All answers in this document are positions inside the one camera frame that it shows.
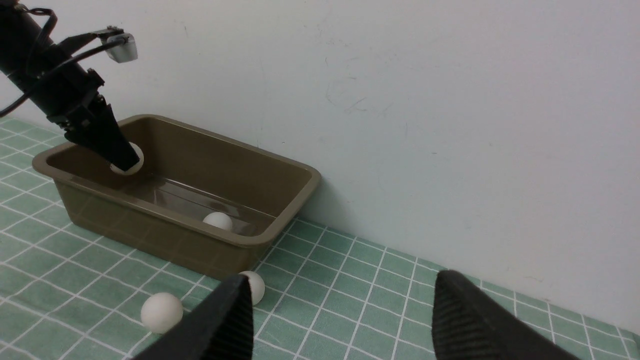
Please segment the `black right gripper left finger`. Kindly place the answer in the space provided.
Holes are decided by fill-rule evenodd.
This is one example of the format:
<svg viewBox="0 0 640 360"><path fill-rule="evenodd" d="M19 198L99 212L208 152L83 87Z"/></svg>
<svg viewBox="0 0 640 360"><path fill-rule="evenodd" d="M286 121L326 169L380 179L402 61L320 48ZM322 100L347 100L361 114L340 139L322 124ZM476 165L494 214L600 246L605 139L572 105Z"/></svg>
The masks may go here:
<svg viewBox="0 0 640 360"><path fill-rule="evenodd" d="M253 315L249 278L230 276L135 359L251 360Z"/></svg>

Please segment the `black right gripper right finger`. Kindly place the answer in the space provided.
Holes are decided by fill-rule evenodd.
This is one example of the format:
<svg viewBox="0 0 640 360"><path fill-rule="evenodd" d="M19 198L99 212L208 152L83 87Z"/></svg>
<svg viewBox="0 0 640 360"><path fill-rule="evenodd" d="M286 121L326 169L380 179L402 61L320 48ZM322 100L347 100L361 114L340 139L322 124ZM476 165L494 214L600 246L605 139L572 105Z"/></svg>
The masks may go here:
<svg viewBox="0 0 640 360"><path fill-rule="evenodd" d="M575 360L454 269L438 272L431 325L437 360Z"/></svg>

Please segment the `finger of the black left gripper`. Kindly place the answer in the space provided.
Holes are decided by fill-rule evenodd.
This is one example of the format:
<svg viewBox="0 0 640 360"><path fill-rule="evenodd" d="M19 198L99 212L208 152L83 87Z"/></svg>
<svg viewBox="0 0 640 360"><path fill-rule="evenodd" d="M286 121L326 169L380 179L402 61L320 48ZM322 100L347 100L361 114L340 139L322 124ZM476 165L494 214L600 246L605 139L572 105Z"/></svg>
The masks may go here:
<svg viewBox="0 0 640 360"><path fill-rule="evenodd" d="M67 111L65 137L110 162L117 169L128 171L140 162L140 156L122 134L111 105L105 102L78 105Z"/></svg>

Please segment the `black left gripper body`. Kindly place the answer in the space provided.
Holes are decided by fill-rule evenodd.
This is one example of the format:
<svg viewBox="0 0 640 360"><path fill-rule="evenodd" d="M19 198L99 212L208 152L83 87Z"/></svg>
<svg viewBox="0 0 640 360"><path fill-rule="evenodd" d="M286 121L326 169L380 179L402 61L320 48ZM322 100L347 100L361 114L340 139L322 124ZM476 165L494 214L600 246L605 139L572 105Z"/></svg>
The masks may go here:
<svg viewBox="0 0 640 360"><path fill-rule="evenodd" d="M11 112L29 100L63 130L68 111L79 105L107 103L99 93L105 84L103 78L95 70L84 70L77 63L28 74L26 62L10 61L10 81L22 92L10 104Z"/></svg>

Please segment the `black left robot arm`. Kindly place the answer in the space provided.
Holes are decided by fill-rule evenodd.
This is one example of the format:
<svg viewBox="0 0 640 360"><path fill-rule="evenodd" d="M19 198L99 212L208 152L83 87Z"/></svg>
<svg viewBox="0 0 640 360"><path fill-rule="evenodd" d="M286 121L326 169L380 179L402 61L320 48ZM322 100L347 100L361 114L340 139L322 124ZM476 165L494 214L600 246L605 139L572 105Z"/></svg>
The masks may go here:
<svg viewBox="0 0 640 360"><path fill-rule="evenodd" d="M112 106L99 93L105 80L80 62L106 53L116 63L138 58L132 34L116 26L55 43L58 18L52 9L26 7L18 0L0 5L0 68L22 95L1 110L6 117L32 101L67 141L107 160L119 171L140 166L142 151L122 134Z"/></svg>

